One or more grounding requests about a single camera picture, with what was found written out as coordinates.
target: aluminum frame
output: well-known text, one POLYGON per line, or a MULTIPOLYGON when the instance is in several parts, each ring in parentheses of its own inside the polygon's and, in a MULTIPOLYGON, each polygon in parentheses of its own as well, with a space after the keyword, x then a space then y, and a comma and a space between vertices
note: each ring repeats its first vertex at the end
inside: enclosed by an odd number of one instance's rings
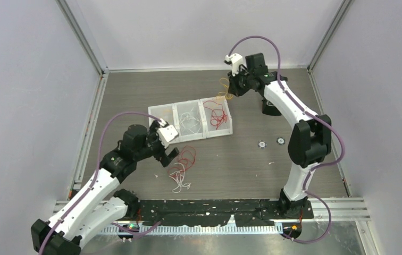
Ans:
POLYGON ((80 190, 82 186, 83 174, 87 165, 87 158, 90 152, 91 142, 93 141, 93 134, 95 132, 96 123, 98 120, 99 109, 104 97, 105 86, 107 84, 108 73, 104 74, 100 79, 98 88, 96 89, 95 96, 91 105, 90 117, 88 119, 87 128, 85 129, 84 138, 79 150, 79 156, 74 168, 74 177, 71 190, 80 190))
MULTIPOLYGON (((309 75, 309 79, 311 80, 311 84, 312 84, 312 88, 314 89, 314 95, 315 98, 317 100, 317 103, 319 105, 320 108, 320 113, 321 114, 325 114, 324 110, 323 110, 323 101, 322 98, 320 96, 320 92, 319 92, 319 88, 317 87, 317 83, 315 81, 315 76, 314 76, 314 72, 313 71, 308 71, 307 74, 309 75)), ((339 157, 339 147, 338 144, 336 144, 334 141, 332 142, 332 153, 334 154, 335 158, 339 157)), ((346 170, 344 169, 344 166, 342 164, 342 162, 339 162, 337 164, 337 168, 339 169, 340 172, 340 176, 342 177, 342 180, 344 182, 344 186, 345 186, 345 191, 347 192, 347 195, 349 197, 353 196, 353 190, 350 187, 350 184, 347 182, 347 175, 345 174, 346 170)))
POLYGON ((326 34, 324 35, 317 51, 314 54, 314 57, 311 60, 311 63, 307 67, 308 71, 311 71, 314 69, 315 65, 319 61, 323 51, 325 50, 326 46, 328 45, 329 41, 331 40, 332 36, 334 35, 335 31, 340 25, 340 22, 344 18, 345 14, 349 10, 351 4, 354 2, 354 0, 343 0, 342 4, 340 5, 339 9, 337 10, 336 15, 334 16, 331 25, 329 26, 328 30, 326 31, 326 34))
POLYGON ((68 21, 71 29, 74 31, 75 36, 80 42, 82 48, 84 49, 85 53, 93 64, 94 68, 98 72, 99 76, 102 76, 104 73, 108 73, 108 67, 104 61, 104 58, 102 57, 101 51, 99 50, 96 41, 94 40, 94 37, 92 36, 88 28, 88 25, 85 22, 85 19, 83 19, 77 2, 73 0, 55 1, 60 7, 60 10, 68 21))

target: clear plastic bin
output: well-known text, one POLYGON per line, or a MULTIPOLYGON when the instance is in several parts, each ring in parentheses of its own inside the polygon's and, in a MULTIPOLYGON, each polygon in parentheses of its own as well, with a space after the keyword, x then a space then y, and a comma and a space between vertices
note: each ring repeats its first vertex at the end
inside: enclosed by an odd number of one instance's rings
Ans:
POLYGON ((206 118, 206 137, 219 137, 232 134, 232 117, 224 96, 200 99, 206 118))
POLYGON ((177 126, 181 142, 206 138, 206 122, 200 109, 200 101, 186 101, 176 106, 177 126))
POLYGON ((151 115, 162 118, 170 124, 173 124, 179 132, 179 137, 170 143, 186 142, 210 137, 219 137, 232 134, 232 117, 229 113, 226 98, 214 97, 199 100, 185 101, 167 105, 149 106, 148 112, 151 115), (215 121, 211 123, 212 110, 223 113, 225 121, 221 125, 215 126, 215 121))

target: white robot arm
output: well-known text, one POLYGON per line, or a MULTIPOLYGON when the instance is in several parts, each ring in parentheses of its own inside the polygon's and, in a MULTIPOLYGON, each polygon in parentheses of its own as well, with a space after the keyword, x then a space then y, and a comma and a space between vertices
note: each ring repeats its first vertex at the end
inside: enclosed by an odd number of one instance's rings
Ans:
POLYGON ((102 228, 139 208, 138 198, 121 189, 103 206, 96 206, 137 168, 137 162, 153 156, 166 167, 179 154, 177 148, 167 155, 169 143, 179 136, 164 120, 149 127, 132 125, 118 147, 107 153, 90 180, 71 201, 48 221, 38 219, 31 228, 33 248, 40 255, 77 255, 102 228))
MULTIPOLYGON (((225 57, 225 63, 232 67, 228 73, 228 92, 240 97, 253 89, 263 97, 264 114, 282 115, 289 122, 292 135, 288 152, 292 167, 289 180, 281 190, 279 204, 284 214, 298 213, 307 199, 304 191, 311 182, 312 168, 331 152, 331 131, 310 117, 318 114, 295 96, 287 86, 287 78, 281 77, 279 83, 278 74, 269 72, 262 53, 246 56, 246 66, 243 62, 243 57, 237 53, 225 57)), ((331 124, 327 115, 318 118, 331 124)))

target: metal edge strip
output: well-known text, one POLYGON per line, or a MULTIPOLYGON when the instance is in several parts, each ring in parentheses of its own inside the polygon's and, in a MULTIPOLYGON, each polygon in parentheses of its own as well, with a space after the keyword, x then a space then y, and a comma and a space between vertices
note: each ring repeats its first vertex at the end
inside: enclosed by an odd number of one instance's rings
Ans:
POLYGON ((374 236, 369 228, 369 222, 356 221, 356 227, 361 238, 362 246, 364 247, 365 254, 377 255, 380 254, 376 246, 374 236))
POLYGON ((107 84, 108 74, 104 74, 102 79, 99 81, 98 88, 96 89, 95 96, 91 105, 91 111, 87 123, 87 128, 85 129, 85 134, 83 142, 79 151, 79 157, 74 170, 74 180, 72 182, 72 189, 79 190, 80 184, 82 183, 83 174, 85 172, 85 167, 87 165, 87 158, 90 152, 91 142, 93 140, 93 134, 96 128, 96 123, 98 120, 99 109, 101 108, 101 103, 104 97, 105 86, 107 84))
MULTIPOLYGON (((277 69, 276 65, 269 65, 269 69, 277 69)), ((307 65, 287 65, 282 69, 306 69, 307 65)), ((136 72, 170 72, 170 71, 231 71, 228 66, 201 66, 201 67, 169 67, 169 68, 149 68, 149 69, 112 69, 111 73, 136 73, 136 72)))
POLYGON ((78 21, 76 20, 76 17, 74 17, 73 12, 71 11, 68 3, 66 2, 66 0, 55 0, 55 1, 60 7, 60 10, 62 11, 63 15, 65 15, 66 19, 68 20, 70 27, 72 28, 75 36, 80 42, 85 53, 88 55, 88 58, 93 64, 94 68, 96 69, 99 75, 102 75, 104 73, 104 69, 101 67, 101 64, 99 63, 95 53, 90 47, 90 44, 88 43, 87 38, 83 34, 82 29, 80 28, 78 21))
POLYGON ((345 14, 347 13, 349 7, 353 3, 354 0, 343 0, 339 9, 337 10, 336 15, 334 16, 331 25, 329 26, 328 30, 326 31, 325 36, 323 37, 322 41, 320 42, 319 47, 317 48, 317 51, 314 54, 314 57, 311 60, 311 63, 307 67, 309 71, 313 70, 315 65, 320 59, 320 56, 322 55, 323 51, 325 50, 326 46, 328 45, 329 41, 331 40, 332 36, 334 35, 334 32, 337 30, 337 27, 339 27, 340 22, 343 20, 345 14))
MULTIPOLYGON (((320 91, 317 86, 317 82, 315 81, 314 71, 308 70, 307 74, 309 76, 309 79, 311 80, 312 88, 314 89, 314 95, 315 95, 315 98, 317 99, 317 103, 320 108, 320 113, 325 114, 324 108, 323 108, 323 100, 320 95, 320 91)), ((336 144, 334 141, 332 142, 332 153, 334 154, 334 158, 339 157, 339 153, 338 153, 339 147, 340 147, 339 144, 336 144)), ((353 196, 353 190, 351 189, 350 184, 347 182, 348 179, 347 179, 347 175, 345 174, 346 171, 344 170, 344 166, 343 166, 342 162, 339 162, 337 164, 337 167, 339 168, 340 176, 342 177, 342 180, 344 182, 344 187, 345 187, 345 191, 347 192, 347 196, 349 196, 349 197, 353 196)))

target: gray floor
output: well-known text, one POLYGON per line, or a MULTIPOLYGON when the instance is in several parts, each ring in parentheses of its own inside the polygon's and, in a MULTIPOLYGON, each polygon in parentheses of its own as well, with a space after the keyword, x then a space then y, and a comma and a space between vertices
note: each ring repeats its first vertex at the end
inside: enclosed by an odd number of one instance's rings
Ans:
MULTIPOLYGON (((223 90, 219 78, 225 77, 226 73, 111 73, 99 111, 84 183, 95 168, 101 131, 113 115, 124 111, 148 112, 148 106, 214 97, 223 90)), ((282 74, 288 77, 292 91, 308 107, 319 112, 306 70, 288 69, 282 74)), ((229 100, 233 135, 176 144, 180 149, 190 145, 197 150, 196 162, 185 176, 185 181, 191 183, 189 190, 172 193, 175 182, 166 175, 166 169, 152 158, 139 162, 137 170, 122 183, 121 188, 135 191, 141 199, 277 198, 290 172, 287 143, 291 129, 283 117, 263 115, 261 104, 261 97, 253 91, 229 100), (286 144, 278 145, 278 137, 285 138, 286 144), (258 148, 260 140, 267 142, 266 149, 258 148)), ((116 146, 131 124, 148 127, 148 120, 134 115, 116 120, 107 131, 102 155, 116 146)), ((326 161, 332 160, 331 154, 326 161)), ((346 196, 335 166, 316 171, 310 190, 321 197, 346 196)))

